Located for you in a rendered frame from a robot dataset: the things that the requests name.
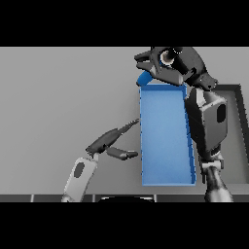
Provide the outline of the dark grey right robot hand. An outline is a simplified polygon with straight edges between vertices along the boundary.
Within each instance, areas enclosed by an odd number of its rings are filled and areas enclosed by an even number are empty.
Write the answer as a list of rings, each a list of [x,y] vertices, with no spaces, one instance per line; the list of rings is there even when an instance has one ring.
[[[137,54],[137,68],[142,69],[150,79],[181,86],[211,91],[218,85],[193,47],[151,47],[149,51]]]

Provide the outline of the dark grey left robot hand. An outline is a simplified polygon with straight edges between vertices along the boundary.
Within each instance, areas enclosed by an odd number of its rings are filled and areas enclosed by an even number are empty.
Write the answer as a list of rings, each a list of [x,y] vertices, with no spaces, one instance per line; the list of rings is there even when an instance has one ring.
[[[135,151],[125,151],[113,147],[113,144],[130,128],[136,125],[139,122],[138,119],[131,121],[130,123],[124,125],[121,128],[111,129],[100,137],[98,137],[94,142],[87,146],[86,151],[91,156],[94,157],[95,154],[107,153],[108,156],[119,159],[127,160],[132,159],[138,156],[138,153]]]

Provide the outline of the blue pipe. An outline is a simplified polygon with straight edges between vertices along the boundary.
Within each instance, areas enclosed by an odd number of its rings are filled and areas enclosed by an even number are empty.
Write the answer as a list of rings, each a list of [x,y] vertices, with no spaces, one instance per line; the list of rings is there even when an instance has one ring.
[[[144,87],[153,80],[179,86],[179,73],[171,67],[177,55],[171,47],[151,47],[149,51],[137,54],[136,67],[142,70],[136,81],[138,87]]]

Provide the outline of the blue bin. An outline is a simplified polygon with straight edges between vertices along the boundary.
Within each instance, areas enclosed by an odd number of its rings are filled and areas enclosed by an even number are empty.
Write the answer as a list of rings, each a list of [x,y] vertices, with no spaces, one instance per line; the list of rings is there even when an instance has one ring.
[[[142,185],[194,186],[195,156],[184,102],[187,87],[148,84],[139,93]]]

